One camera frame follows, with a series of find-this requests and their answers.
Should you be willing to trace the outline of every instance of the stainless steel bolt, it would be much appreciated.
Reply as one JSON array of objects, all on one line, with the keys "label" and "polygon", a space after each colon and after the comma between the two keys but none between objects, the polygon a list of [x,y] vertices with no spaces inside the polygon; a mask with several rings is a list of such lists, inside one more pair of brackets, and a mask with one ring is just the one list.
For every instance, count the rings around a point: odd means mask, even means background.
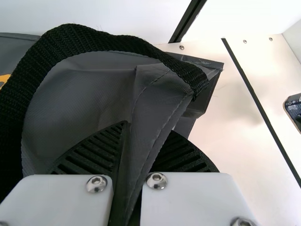
[{"label": "stainless steel bolt", "polygon": [[236,218],[234,219],[231,226],[257,226],[253,221],[246,218]]},{"label": "stainless steel bolt", "polygon": [[152,189],[161,190],[167,186],[167,178],[162,173],[151,173],[146,178],[146,184]]},{"label": "stainless steel bolt", "polygon": [[88,182],[86,184],[86,189],[88,192],[91,192],[91,193],[102,192],[106,188],[107,184],[108,184],[108,181],[105,177],[94,176],[88,180]]}]

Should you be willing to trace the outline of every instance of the stitched seam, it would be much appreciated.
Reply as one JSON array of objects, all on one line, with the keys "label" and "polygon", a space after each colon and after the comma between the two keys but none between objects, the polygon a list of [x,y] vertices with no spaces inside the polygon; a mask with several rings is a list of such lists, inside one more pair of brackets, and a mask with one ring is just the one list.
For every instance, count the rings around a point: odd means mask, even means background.
[{"label": "stitched seam", "polygon": [[140,97],[140,95],[146,90],[146,88],[148,88],[151,84],[157,82],[160,78],[162,78],[164,75],[166,75],[167,73],[169,73],[171,70],[169,69],[165,74],[161,75],[160,77],[156,78],[155,80],[153,80],[149,85],[147,85],[146,87],[144,87],[144,89],[139,93],[135,103],[134,103],[134,107],[133,107],[133,110],[132,110],[132,115],[131,115],[131,123],[132,123],[132,119],[133,119],[133,114],[134,114],[134,110],[135,110],[135,107],[136,107],[136,104],[138,102],[138,99]]},{"label": "stitched seam", "polygon": [[[169,116],[169,118],[167,119],[166,123],[164,123],[163,127],[161,128],[160,132],[158,133],[158,135],[157,135],[157,137],[156,137],[156,139],[155,139],[155,141],[154,141],[154,143],[153,143],[153,145],[152,145],[152,147],[151,147],[151,150],[153,149],[153,147],[154,147],[154,145],[155,145],[155,143],[156,143],[158,137],[160,136],[162,130],[164,129],[164,127],[168,124],[169,120],[170,120],[170,119],[172,118],[172,116],[174,115],[175,111],[178,110],[178,108],[180,107],[180,105],[182,104],[182,102],[184,101],[184,99],[185,99],[188,95],[191,95],[192,93],[193,93],[193,91],[187,93],[187,94],[183,97],[183,99],[179,102],[179,104],[177,105],[177,107],[174,109],[174,111],[173,111],[172,114]],[[149,158],[149,156],[150,156],[151,150],[150,150],[149,154],[147,155],[146,160],[145,160],[144,163],[143,163],[142,169],[144,168],[145,163],[147,162],[147,160],[148,160],[148,158]],[[135,188],[136,188],[136,185],[137,185],[137,183],[138,183],[138,181],[139,181],[139,177],[140,177],[140,176],[141,176],[141,174],[138,176],[138,179],[136,180],[134,189],[133,189],[133,191],[132,191],[132,193],[131,193],[131,195],[130,195],[130,197],[129,197],[129,201],[132,199],[134,190],[135,190]]]}]

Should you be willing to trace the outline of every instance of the black metal edge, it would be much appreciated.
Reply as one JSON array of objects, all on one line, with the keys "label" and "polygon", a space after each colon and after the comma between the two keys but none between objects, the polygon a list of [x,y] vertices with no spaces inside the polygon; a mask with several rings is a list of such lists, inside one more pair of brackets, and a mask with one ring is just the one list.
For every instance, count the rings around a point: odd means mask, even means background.
[{"label": "black metal edge", "polygon": [[206,0],[192,0],[168,43],[180,42],[195,18],[198,16]]},{"label": "black metal edge", "polygon": [[250,94],[251,94],[254,102],[256,103],[256,106],[257,106],[257,108],[258,108],[261,116],[263,117],[263,120],[265,121],[265,124],[267,125],[267,127],[268,127],[271,135],[273,136],[273,138],[274,138],[274,140],[275,140],[275,142],[276,142],[276,144],[277,144],[277,146],[278,146],[278,148],[279,148],[279,150],[280,150],[280,152],[281,152],[284,160],[286,161],[288,167],[290,168],[293,176],[295,177],[298,185],[301,188],[301,179],[300,179],[300,176],[299,176],[298,172],[296,171],[295,167],[293,166],[293,163],[291,162],[290,158],[288,157],[288,155],[287,155],[287,153],[286,153],[286,151],[285,151],[282,143],[280,142],[280,140],[279,140],[279,138],[278,138],[278,136],[277,136],[274,128],[272,127],[272,124],[269,121],[269,118],[268,118],[267,114],[265,113],[265,111],[264,111],[264,109],[263,109],[263,107],[262,107],[262,105],[261,105],[261,103],[260,103],[257,95],[255,94],[255,91],[254,91],[251,83],[249,82],[249,80],[248,80],[248,78],[247,78],[244,70],[242,69],[242,67],[240,66],[238,60],[236,59],[236,57],[235,57],[235,55],[234,55],[234,53],[233,53],[230,45],[228,44],[227,40],[225,38],[222,38],[222,42],[224,43],[224,45],[225,45],[225,47],[226,47],[226,49],[227,49],[230,57],[232,58],[235,66],[236,66],[236,68],[238,69],[238,72],[240,73],[242,79],[244,80],[244,82],[245,82],[245,84],[246,84],[246,86],[247,86],[247,88],[248,88],[248,90],[249,90],[249,92],[250,92]]}]

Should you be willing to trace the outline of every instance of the black frame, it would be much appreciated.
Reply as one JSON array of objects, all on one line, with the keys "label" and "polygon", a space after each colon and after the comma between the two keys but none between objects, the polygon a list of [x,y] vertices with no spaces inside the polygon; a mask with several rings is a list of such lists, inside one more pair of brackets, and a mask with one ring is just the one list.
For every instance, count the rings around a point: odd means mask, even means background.
[{"label": "black frame", "polygon": [[192,0],[168,43],[180,42],[195,18],[203,8],[206,0]]}]

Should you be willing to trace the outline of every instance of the black nylon strap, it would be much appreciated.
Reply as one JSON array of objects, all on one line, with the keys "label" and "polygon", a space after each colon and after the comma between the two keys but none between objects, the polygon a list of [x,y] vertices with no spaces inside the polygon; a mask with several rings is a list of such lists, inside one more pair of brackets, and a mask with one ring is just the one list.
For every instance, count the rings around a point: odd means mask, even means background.
[{"label": "black nylon strap", "polygon": [[68,57],[109,50],[132,52],[160,60],[190,85],[194,97],[208,86],[208,79],[202,70],[176,60],[134,36],[115,36],[78,24],[63,24],[46,32],[26,52],[0,91],[0,202],[23,177],[23,122],[33,94],[47,73]]}]

